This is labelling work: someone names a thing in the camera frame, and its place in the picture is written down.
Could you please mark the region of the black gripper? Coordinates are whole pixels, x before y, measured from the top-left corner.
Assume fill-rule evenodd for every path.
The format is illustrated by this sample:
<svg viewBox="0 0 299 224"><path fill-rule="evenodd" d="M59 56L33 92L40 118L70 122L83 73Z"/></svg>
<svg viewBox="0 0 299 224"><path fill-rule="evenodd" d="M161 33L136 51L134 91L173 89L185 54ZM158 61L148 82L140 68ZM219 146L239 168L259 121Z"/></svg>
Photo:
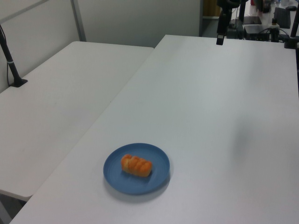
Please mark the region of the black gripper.
<svg viewBox="0 0 299 224"><path fill-rule="evenodd" d="M223 45L224 37L227 35L228 27L231 21L232 12L234 8L238 8L241 4L240 0L217 0L217 6L219 6L223 13L220 14L217 27L217 45Z"/></svg>

